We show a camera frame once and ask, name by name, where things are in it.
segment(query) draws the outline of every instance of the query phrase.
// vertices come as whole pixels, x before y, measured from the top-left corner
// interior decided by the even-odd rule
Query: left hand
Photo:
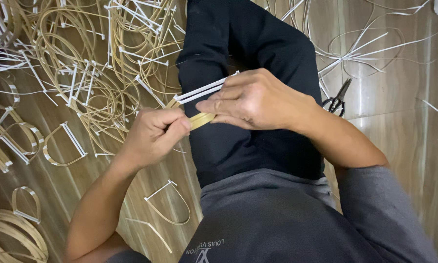
[[[135,173],[157,163],[178,141],[189,135],[190,130],[191,122],[179,108],[142,109],[115,159],[122,163],[119,167]]]

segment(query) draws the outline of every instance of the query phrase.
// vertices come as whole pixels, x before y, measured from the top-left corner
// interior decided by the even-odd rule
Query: forearm
[[[103,244],[117,228],[120,210],[135,172],[116,156],[80,200],[71,220],[66,256],[80,258]]]
[[[294,131],[307,136],[336,169],[388,164],[385,155],[345,119],[315,107],[307,122]]]

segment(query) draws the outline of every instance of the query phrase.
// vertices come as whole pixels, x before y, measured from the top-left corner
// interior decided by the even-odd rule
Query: right hand
[[[198,102],[196,108],[216,114],[211,123],[295,132],[302,132],[321,109],[313,97],[285,85],[263,68],[229,76],[219,92]]]

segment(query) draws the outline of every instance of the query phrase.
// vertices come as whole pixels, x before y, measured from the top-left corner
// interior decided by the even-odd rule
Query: leg
[[[227,76],[228,4],[225,0],[188,1],[187,34],[177,59],[183,93]],[[196,103],[207,98],[186,103],[187,116],[198,114]],[[237,173],[266,167],[263,158],[267,157],[257,153],[251,144],[250,131],[209,123],[192,131],[189,139],[201,188]]]
[[[249,68],[266,68],[293,89],[321,104],[315,50],[297,29],[248,0],[230,2],[231,54]],[[324,165],[310,140],[287,130],[253,131],[252,143],[284,167],[282,172],[318,179]]]

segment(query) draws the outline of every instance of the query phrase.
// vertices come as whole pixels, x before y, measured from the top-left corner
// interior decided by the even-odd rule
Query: wooden floor
[[[423,0],[373,1],[399,9],[423,3]],[[268,5],[265,0],[255,2],[263,7]],[[273,0],[269,2],[271,12],[279,18],[289,9],[288,1],[277,0],[276,5]],[[178,5],[180,10],[183,10],[183,1]],[[363,29],[372,8],[373,5],[365,0],[313,0],[309,13],[312,40],[327,51],[330,42],[338,35]],[[416,15],[388,15],[379,19],[373,27],[398,28],[406,42],[422,39],[438,31],[438,16],[432,9],[432,3],[428,3]],[[374,17],[387,12],[389,11],[377,7]],[[186,20],[183,13],[181,17],[184,23]],[[374,39],[386,31],[370,30],[362,42]],[[380,50],[400,43],[394,29],[388,32],[386,37],[367,45],[359,52]],[[340,37],[334,41],[333,51],[346,54],[357,36],[358,33],[355,32]],[[393,57],[398,51],[399,49],[394,49],[382,52],[379,57]],[[427,234],[433,238],[438,251],[438,112],[422,101],[427,100],[438,108],[438,35],[406,46],[400,57],[406,60],[398,59],[386,68],[386,73],[371,76],[368,75],[373,74],[375,70],[366,65],[346,64],[347,71],[357,79],[353,80],[345,97],[345,118],[386,154],[397,178],[411,197],[419,220]],[[422,63],[434,60],[434,63],[421,65],[407,59]],[[317,57],[319,68],[333,61]],[[388,61],[378,60],[376,66],[381,68]],[[21,92],[35,90],[33,87],[38,85],[35,78],[22,71],[13,71],[13,74],[18,80],[16,86]],[[341,65],[327,75],[324,81],[329,95],[335,96],[348,77]],[[88,136],[76,114],[64,105],[55,107],[43,94],[22,96],[17,112],[24,121],[40,129],[44,136],[59,124],[69,121],[68,125],[82,143],[82,147],[91,149]],[[10,167],[9,173],[3,174],[0,171],[0,208],[11,209],[10,198],[14,188],[25,185],[35,190],[42,203],[42,223],[37,228],[49,247],[49,262],[62,262],[65,236],[76,204],[91,182],[104,171],[110,159],[105,156],[95,158],[91,153],[73,165],[62,168],[51,165],[41,154],[31,164],[25,165],[5,145],[2,145],[2,148],[14,164]],[[161,163],[139,172],[128,190],[117,229],[135,250],[145,254],[155,263],[178,261],[203,217],[199,206],[201,190],[196,179],[188,140],[182,140],[178,149],[186,153],[173,151]],[[54,139],[50,141],[49,152],[57,161],[70,161],[78,153],[63,130],[55,134]],[[333,192],[337,198],[337,183],[329,164],[325,173],[332,181]],[[166,222],[144,200],[144,197],[167,183],[168,179],[178,184],[178,190],[191,209],[191,219],[185,225],[177,226]],[[172,220],[183,221],[187,218],[185,204],[170,186],[150,200]],[[19,206],[22,210],[32,213],[30,198],[22,196]],[[173,253],[168,252],[149,226],[127,221],[125,218],[149,222],[166,240]],[[13,249],[16,252],[21,250],[17,247]]]

